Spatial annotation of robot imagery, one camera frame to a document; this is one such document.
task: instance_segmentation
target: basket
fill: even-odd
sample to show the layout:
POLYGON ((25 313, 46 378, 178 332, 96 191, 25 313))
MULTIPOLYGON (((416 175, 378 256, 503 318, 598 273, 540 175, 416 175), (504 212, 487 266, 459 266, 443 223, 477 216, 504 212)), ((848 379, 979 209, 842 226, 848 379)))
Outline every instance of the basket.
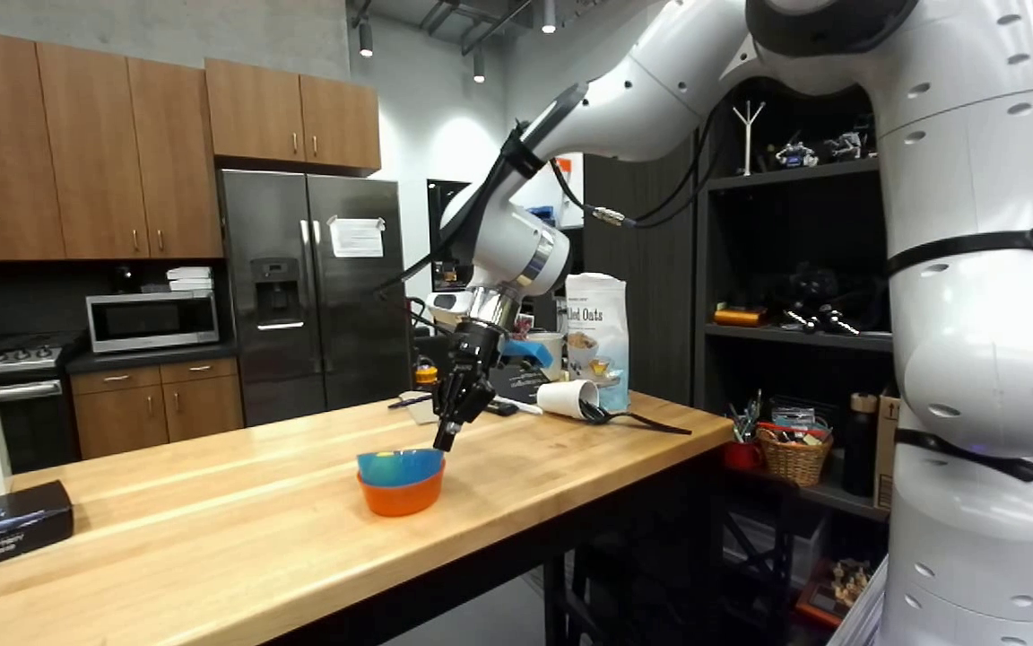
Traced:
POLYGON ((827 447, 833 447, 833 434, 814 434, 814 436, 820 442, 804 443, 804 442, 778 442, 774 431, 760 434, 768 474, 797 486, 818 485, 818 477, 826 474, 827 447))

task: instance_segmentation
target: wall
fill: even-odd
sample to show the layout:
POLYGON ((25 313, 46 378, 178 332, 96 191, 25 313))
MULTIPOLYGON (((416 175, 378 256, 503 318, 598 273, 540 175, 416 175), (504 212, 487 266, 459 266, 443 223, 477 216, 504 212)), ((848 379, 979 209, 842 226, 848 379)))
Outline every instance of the wall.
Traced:
MULTIPOLYGON (((373 59, 352 52, 352 76, 378 95, 378 172, 402 191, 404 266, 431 250, 425 180, 477 180, 503 137, 503 56, 484 51, 487 82, 468 78, 468 59, 449 39, 373 16, 373 59)), ((425 295, 431 273, 407 278, 425 295)))
POLYGON ((558 15, 558 32, 515 39, 504 76, 504 117, 535 117, 554 94, 608 70, 645 32, 662 0, 590 0, 558 15))
POLYGON ((340 0, 0 0, 0 32, 125 56, 349 76, 340 0))

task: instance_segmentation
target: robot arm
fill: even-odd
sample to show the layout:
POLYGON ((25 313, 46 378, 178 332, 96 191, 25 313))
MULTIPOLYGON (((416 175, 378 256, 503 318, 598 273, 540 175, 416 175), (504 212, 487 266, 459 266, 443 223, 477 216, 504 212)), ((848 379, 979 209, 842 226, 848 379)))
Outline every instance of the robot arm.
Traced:
POLYGON ((509 209, 553 153, 659 156, 741 78, 870 95, 905 428, 878 643, 1033 643, 1033 0, 669 0, 594 82, 520 125, 443 216, 473 261, 459 362, 432 395, 437 447, 490 392, 520 295, 566 241, 509 209))
POLYGON ((509 205, 546 156, 659 156, 753 76, 801 94, 866 90, 888 256, 915 258, 888 278, 908 410, 960 447, 1033 456, 1033 0, 662 4, 616 68, 515 125, 449 205, 442 228, 473 261, 473 344, 497 342, 515 299, 546 295, 566 266, 566 235, 509 205), (983 232, 1022 244, 920 256, 983 232))
POLYGON ((718 76, 741 32, 741 0, 662 4, 616 68, 561 90, 535 123, 515 125, 487 175, 443 209, 442 244, 473 261, 473 278, 453 369, 432 395, 437 447, 449 451, 459 428, 487 406, 484 374, 515 299, 553 291, 566 270, 566 235, 509 197, 561 149, 625 161, 673 149, 718 105, 718 76))

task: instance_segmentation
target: ceiling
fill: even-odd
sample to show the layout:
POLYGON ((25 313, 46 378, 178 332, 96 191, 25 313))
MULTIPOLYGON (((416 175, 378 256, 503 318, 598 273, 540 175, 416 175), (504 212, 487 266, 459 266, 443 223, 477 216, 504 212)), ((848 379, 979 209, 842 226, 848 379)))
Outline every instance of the ceiling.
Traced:
MULTIPOLYGON (((349 16, 367 15, 413 26, 425 37, 449 39, 467 52, 481 44, 504 44, 537 32, 547 0, 349 0, 349 16)), ((553 0, 554 29, 581 20, 608 0, 553 0)))

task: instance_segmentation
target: wooden table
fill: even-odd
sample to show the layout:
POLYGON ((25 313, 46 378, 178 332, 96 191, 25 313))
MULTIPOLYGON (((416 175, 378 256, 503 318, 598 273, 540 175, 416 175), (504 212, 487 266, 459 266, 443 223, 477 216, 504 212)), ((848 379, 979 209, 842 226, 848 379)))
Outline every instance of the wooden table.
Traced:
POLYGON ((732 436, 633 395, 627 419, 481 415, 416 515, 373 515, 353 451, 431 443, 387 403, 13 477, 64 482, 74 533, 0 562, 0 643, 260 643, 594 501, 732 436))

